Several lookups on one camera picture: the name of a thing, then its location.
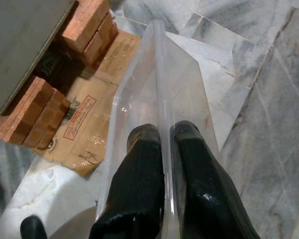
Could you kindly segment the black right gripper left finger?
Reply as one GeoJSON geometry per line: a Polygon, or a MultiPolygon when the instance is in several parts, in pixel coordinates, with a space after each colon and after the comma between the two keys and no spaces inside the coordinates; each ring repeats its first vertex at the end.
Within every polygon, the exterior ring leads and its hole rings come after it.
{"type": "Polygon", "coordinates": [[[127,155],[114,174],[105,208],[93,224],[91,239],[154,239],[164,214],[165,184],[157,127],[134,128],[127,155]]]}

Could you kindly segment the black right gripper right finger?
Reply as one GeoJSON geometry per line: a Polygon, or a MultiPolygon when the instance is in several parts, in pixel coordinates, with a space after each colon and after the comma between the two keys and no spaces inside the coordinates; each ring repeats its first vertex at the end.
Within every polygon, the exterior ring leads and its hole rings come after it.
{"type": "Polygon", "coordinates": [[[258,239],[239,193],[188,121],[170,129],[180,236],[183,239],[258,239]]]}

